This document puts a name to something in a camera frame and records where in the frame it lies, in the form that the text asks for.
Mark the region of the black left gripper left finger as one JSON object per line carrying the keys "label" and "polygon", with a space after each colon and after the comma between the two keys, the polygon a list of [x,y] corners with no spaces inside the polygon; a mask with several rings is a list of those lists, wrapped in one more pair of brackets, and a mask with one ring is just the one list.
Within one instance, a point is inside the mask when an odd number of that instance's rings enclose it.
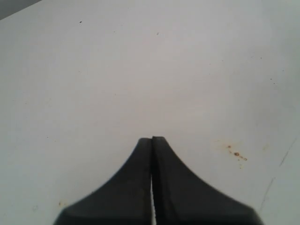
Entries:
{"label": "black left gripper left finger", "polygon": [[124,165],[99,189],[66,207],[56,225],[151,225],[152,141],[141,138]]}

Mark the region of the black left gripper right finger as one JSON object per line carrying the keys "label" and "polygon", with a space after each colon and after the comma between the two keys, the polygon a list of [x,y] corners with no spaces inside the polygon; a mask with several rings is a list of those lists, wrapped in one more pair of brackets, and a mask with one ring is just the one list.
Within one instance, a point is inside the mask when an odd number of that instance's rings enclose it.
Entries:
{"label": "black left gripper right finger", "polygon": [[261,225],[256,211],[194,174],[164,137],[152,138],[152,190],[158,225]]}

